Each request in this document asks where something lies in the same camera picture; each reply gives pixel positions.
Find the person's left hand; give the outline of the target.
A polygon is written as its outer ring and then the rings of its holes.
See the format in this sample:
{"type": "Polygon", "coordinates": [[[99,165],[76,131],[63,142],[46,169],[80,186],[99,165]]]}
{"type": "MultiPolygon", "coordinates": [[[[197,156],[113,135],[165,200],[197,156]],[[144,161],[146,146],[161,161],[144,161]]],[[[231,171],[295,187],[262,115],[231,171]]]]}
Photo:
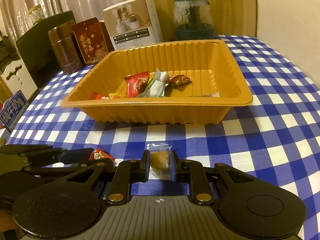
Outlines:
{"type": "Polygon", "coordinates": [[[17,228],[17,224],[12,215],[8,214],[3,209],[0,209],[0,232],[16,230],[17,228]]]}

